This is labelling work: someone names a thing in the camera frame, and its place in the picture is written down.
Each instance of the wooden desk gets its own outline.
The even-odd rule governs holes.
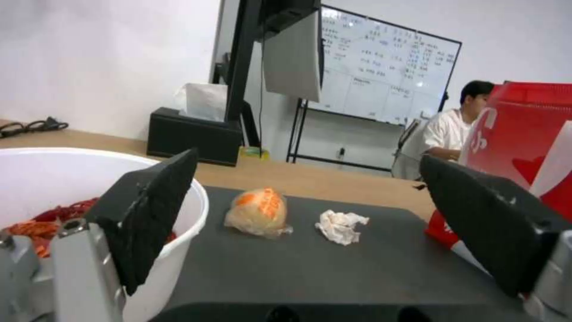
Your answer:
[[[140,156],[145,156],[146,151],[144,141],[69,129],[0,139],[0,148],[16,147],[77,147]],[[304,164],[243,157],[236,167],[200,163],[195,177],[205,186],[241,190],[271,186],[297,197],[404,208],[425,221],[435,208],[426,189],[413,188],[415,182]]]

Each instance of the black table surface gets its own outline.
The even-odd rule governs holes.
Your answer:
[[[294,232],[269,240],[223,226],[240,191],[206,189],[205,227],[155,321],[264,321],[281,305],[302,321],[324,319],[324,312],[330,321],[391,321],[404,307],[420,308],[435,321],[526,320],[518,300],[426,236],[426,223],[407,210],[287,197]],[[328,209],[370,218],[358,228],[359,243],[341,246],[322,236],[314,224]]]

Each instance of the black mat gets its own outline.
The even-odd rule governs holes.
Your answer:
[[[209,187],[207,192],[206,225],[191,242],[165,311],[199,304],[220,311],[217,304],[225,303],[520,311],[519,302],[501,293],[489,276],[426,237],[426,224],[409,211],[288,197],[294,232],[268,240],[223,226],[239,191]],[[358,244],[334,244],[314,228],[328,209],[370,217]]]

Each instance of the yellow object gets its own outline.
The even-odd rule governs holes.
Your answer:
[[[257,147],[240,147],[241,156],[250,156],[253,158],[260,158],[262,160],[270,159],[270,152],[262,149],[262,158],[260,157],[260,149]]]

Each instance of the black hair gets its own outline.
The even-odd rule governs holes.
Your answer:
[[[461,91],[461,105],[463,105],[464,100],[467,96],[471,96],[473,98],[477,97],[477,95],[488,95],[492,92],[493,87],[495,84],[488,82],[488,81],[472,81],[463,87]]]

